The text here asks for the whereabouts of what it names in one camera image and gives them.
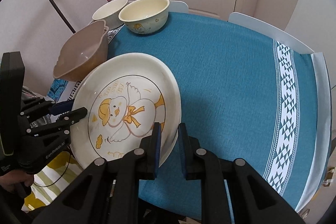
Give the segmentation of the person left hand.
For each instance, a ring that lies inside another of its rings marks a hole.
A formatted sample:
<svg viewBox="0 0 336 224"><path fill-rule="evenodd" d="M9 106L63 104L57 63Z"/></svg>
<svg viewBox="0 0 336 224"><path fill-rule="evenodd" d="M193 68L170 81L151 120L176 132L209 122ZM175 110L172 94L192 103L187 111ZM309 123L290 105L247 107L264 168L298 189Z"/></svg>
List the person left hand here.
<svg viewBox="0 0 336 224"><path fill-rule="evenodd" d="M0 177L1 187L8 192L11 192L15 188L15 185L21 182L25 184L26 187L31 186L34 182L34 175L27 174L22 170L12 170Z"/></svg>

